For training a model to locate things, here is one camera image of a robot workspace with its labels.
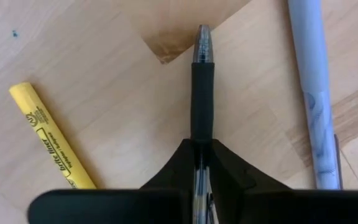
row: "dark stain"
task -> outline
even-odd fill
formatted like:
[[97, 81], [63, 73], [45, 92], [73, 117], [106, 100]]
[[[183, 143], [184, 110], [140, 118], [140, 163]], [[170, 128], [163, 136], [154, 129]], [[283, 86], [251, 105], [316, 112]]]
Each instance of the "dark stain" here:
[[[211, 29], [214, 29], [250, 2], [250, 0], [227, 0], [221, 1], [221, 3], [214, 4], [213, 6], [201, 4], [201, 2], [209, 3], [208, 0], [195, 1], [198, 3], [191, 3], [190, 8], [186, 10], [181, 9], [182, 11], [179, 11], [175, 9], [171, 14], [171, 19], [160, 22], [161, 27], [154, 31], [150, 31], [148, 27], [144, 25], [145, 22], [143, 21], [144, 18], [142, 15], [139, 15], [137, 11], [133, 11], [131, 7], [133, 1], [126, 2], [131, 2], [123, 3], [123, 8], [126, 8], [127, 13], [131, 15], [131, 22], [137, 27], [143, 40], [160, 62], [166, 64], [177, 58], [194, 44], [200, 24], [207, 24]], [[151, 7], [149, 11], [145, 9], [143, 13], [153, 12], [154, 14], [166, 14], [170, 10], [164, 7], [164, 4], [158, 3], [157, 5], [161, 7]], [[205, 7], [205, 12], [199, 12], [200, 9], [198, 8], [200, 6]], [[187, 14], [190, 14], [189, 16], [192, 18], [191, 22], [180, 22], [179, 20]]]
[[12, 36], [14, 38], [18, 38], [19, 37], [19, 34], [17, 34], [16, 30], [12, 30]]

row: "wooden table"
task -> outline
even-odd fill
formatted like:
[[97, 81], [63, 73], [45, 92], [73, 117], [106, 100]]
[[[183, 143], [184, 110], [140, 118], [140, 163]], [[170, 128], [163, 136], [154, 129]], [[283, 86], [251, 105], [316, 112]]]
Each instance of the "wooden table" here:
[[[115, 1], [0, 0], [0, 223], [70, 186], [8, 93], [33, 83], [99, 188], [136, 188], [190, 133], [190, 48], [162, 65]], [[358, 189], [358, 0], [323, 1], [344, 186]], [[312, 188], [286, 1], [251, 1], [213, 31], [214, 135]]]

